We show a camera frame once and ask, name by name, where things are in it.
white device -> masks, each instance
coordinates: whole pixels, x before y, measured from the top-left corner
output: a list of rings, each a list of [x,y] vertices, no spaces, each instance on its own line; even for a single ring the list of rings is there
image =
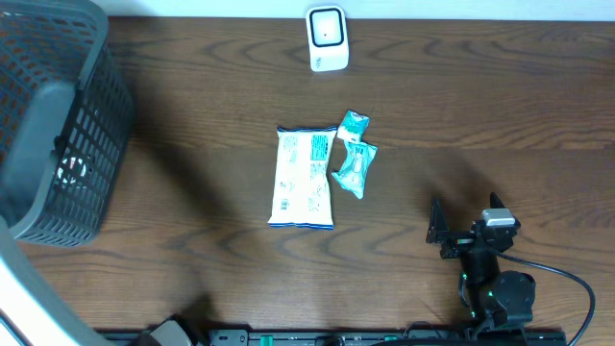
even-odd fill
[[[306,14],[309,65],[314,72],[348,66],[350,51],[346,14],[339,6],[319,6]]]

white wall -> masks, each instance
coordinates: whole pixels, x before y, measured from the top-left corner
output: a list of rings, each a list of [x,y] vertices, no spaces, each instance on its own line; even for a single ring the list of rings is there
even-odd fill
[[[335,4],[349,18],[615,20],[615,0],[93,0],[108,15],[303,17]]]

wooden table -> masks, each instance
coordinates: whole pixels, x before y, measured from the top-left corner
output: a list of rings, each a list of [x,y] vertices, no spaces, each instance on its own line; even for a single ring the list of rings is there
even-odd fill
[[[257,329],[401,328],[469,318],[459,263],[425,243],[431,197],[467,229],[500,193],[509,254],[580,275],[584,345],[615,338],[615,26],[350,20],[351,63],[314,74],[303,20],[114,18],[138,120],[99,238],[23,245],[91,326],[183,312]],[[276,126],[371,116],[363,200],[330,179],[335,230],[271,229]],[[330,169],[346,155],[333,148]],[[583,288],[537,281],[532,326],[572,337]]]

gray plastic basket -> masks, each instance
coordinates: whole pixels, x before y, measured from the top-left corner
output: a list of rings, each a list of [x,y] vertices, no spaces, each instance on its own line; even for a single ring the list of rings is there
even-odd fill
[[[87,0],[0,2],[0,215],[20,240],[90,242],[135,119]]]

white package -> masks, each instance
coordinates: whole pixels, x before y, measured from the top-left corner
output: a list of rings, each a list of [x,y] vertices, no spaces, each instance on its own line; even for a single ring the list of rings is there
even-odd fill
[[[278,128],[278,163],[271,227],[332,230],[327,165],[337,127]]]

